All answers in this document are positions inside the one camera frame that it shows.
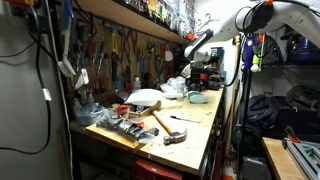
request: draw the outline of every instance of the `robotic arm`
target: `robotic arm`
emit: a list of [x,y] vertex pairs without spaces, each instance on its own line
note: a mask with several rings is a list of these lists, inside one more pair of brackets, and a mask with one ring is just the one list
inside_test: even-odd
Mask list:
[[184,52],[189,61],[208,61],[205,44],[227,41],[239,32],[264,33],[287,24],[320,48],[320,0],[275,0],[250,2],[208,28]]

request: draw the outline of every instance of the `wire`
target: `wire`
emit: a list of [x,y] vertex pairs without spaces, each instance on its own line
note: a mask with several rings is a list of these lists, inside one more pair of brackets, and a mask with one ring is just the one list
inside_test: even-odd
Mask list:
[[80,6],[79,2],[78,2],[77,0],[74,0],[74,2],[76,3],[77,7],[78,7],[79,10],[81,11],[81,13],[80,13],[80,12],[77,12],[77,13],[78,13],[80,16],[82,16],[82,17],[86,20],[86,22],[87,22],[88,24],[90,24],[91,26],[93,26],[93,28],[94,28],[94,33],[93,33],[88,39],[86,39],[86,40],[82,43],[82,45],[84,45],[84,44],[86,44],[87,42],[89,42],[90,39],[94,38],[94,37],[97,35],[97,31],[98,31],[98,30],[97,30],[97,27],[96,27],[96,25],[94,24],[94,22],[91,22],[91,21],[90,21],[90,17],[89,17],[89,15],[88,15],[88,13],[83,10],[83,8]]
[[[54,53],[54,57],[55,60],[58,62],[58,53],[57,53],[57,49],[56,49],[56,44],[55,44],[55,37],[54,37],[54,33],[53,33],[53,27],[52,27],[52,19],[51,19],[51,11],[50,11],[50,7],[49,7],[49,2],[48,0],[46,1],[46,8],[47,8],[47,13],[48,13],[48,19],[49,19],[49,28],[50,28],[50,33],[51,33],[51,42],[52,42],[52,49],[53,49],[53,53]],[[59,85],[60,85],[60,92],[61,92],[61,96],[62,96],[62,102],[63,102],[63,107],[64,107],[64,112],[65,112],[65,117],[66,117],[66,124],[67,124],[67,132],[68,132],[68,143],[69,143],[69,154],[70,154],[70,177],[73,180],[73,163],[72,163],[72,159],[73,159],[73,150],[72,150],[72,142],[71,142],[71,132],[70,132],[70,121],[69,121],[69,116],[68,116],[68,111],[67,111],[67,103],[66,103],[66,99],[65,99],[65,94],[64,94],[64,89],[63,89],[63,85],[62,85],[62,78],[61,78],[61,71],[59,70],[59,68],[57,69],[57,73],[58,73],[58,79],[59,79]]]
[[236,72],[234,72],[234,75],[233,75],[233,78],[232,78],[231,82],[229,84],[224,84],[224,86],[226,86],[226,87],[231,86],[234,83],[234,81],[236,80],[237,76],[238,76],[239,66],[240,66],[240,61],[241,61],[241,49],[243,48],[243,45],[244,45],[243,36],[241,37],[241,45],[240,45],[239,52],[238,52],[238,57],[237,57],[238,61],[237,61],[237,65],[236,65]]
[[238,31],[243,31],[243,29],[244,29],[244,26],[242,26],[242,28],[243,29],[241,29],[241,28],[239,28],[239,26],[237,25],[237,17],[238,17],[238,15],[239,15],[239,13],[243,10],[243,9],[246,9],[246,8],[251,8],[250,6],[245,6],[245,7],[243,7],[243,8],[241,8],[238,12],[237,12],[237,14],[236,14],[236,16],[235,16],[235,18],[234,18],[234,26],[236,27],[236,29],[238,30]]
[[14,56],[18,56],[22,53],[24,53],[26,50],[28,50],[31,46],[34,45],[34,43],[36,43],[35,41],[33,41],[30,45],[28,45],[27,47],[25,47],[22,51],[16,53],[16,54],[12,54],[12,55],[5,55],[5,56],[0,56],[0,58],[6,58],[6,57],[14,57]]
[[[36,27],[37,27],[37,36],[38,36],[38,41],[41,41],[41,32],[40,32],[40,23],[39,23],[39,18],[38,15],[36,14],[34,8],[32,7],[30,0],[29,0],[29,6],[32,10],[32,14],[35,18],[35,23],[36,23]],[[36,52],[36,71],[37,71],[37,75],[38,75],[38,79],[40,82],[40,86],[41,88],[44,90],[45,86],[43,83],[43,79],[42,79],[42,75],[41,75],[41,71],[40,71],[40,45],[37,45],[37,52]],[[47,139],[46,139],[46,143],[45,145],[38,151],[23,151],[23,150],[19,150],[19,149],[15,149],[15,148],[10,148],[10,147],[0,147],[0,150],[10,150],[10,151],[16,151],[22,154],[27,154],[27,155],[35,155],[38,154],[40,152],[42,152],[49,144],[50,141],[50,137],[51,137],[51,107],[50,107],[50,102],[49,100],[46,100],[46,108],[47,108],[47,120],[48,120],[48,130],[47,130]]]

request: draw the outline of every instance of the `wooden board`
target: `wooden board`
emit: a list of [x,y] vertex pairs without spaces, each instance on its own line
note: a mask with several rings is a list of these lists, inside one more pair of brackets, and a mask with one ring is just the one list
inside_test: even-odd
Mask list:
[[263,145],[277,179],[304,179],[281,140],[263,138]]
[[[176,100],[162,101],[159,114],[164,123],[172,131],[181,132],[187,128],[187,139],[179,144],[164,145],[163,137],[167,136],[168,133],[153,116],[149,116],[145,119],[148,127],[157,127],[160,132],[152,142],[142,147],[137,154],[175,169],[199,175],[222,92],[222,89],[220,91],[203,92],[209,99],[207,104],[191,104],[188,98],[185,98],[183,102]],[[176,120],[170,118],[170,115],[201,122]]]
[[87,12],[177,44],[190,44],[176,33],[111,0],[78,0]]

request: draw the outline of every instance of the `gray wall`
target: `gray wall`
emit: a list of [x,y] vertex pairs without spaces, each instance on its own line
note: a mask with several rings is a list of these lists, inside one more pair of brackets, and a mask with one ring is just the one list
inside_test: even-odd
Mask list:
[[[0,2],[0,56],[24,49],[32,40],[26,29],[13,28]],[[35,69],[36,46],[20,56],[0,58],[0,146],[37,151],[45,143],[47,113]],[[52,132],[48,147],[37,155],[0,150],[0,179],[63,179],[65,159],[61,158],[57,131],[63,124],[63,108],[55,65],[42,52],[41,72],[50,90]]]

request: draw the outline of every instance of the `workbench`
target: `workbench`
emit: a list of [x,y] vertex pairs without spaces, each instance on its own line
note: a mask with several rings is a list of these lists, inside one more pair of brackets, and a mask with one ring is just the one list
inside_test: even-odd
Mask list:
[[[206,104],[190,103],[187,97],[183,100],[161,100],[159,114],[165,124],[173,131],[182,132],[187,129],[187,139],[178,144],[168,146],[163,144],[163,137],[168,133],[153,115],[144,118],[145,129],[156,127],[159,129],[159,135],[144,146],[137,142],[131,142],[116,132],[107,131],[95,125],[84,128],[73,122],[70,129],[152,162],[199,176],[223,89],[208,90],[202,93],[208,97]],[[200,123],[172,119],[170,115],[200,121]]]
[[277,179],[305,179],[281,140],[263,138],[263,146]]

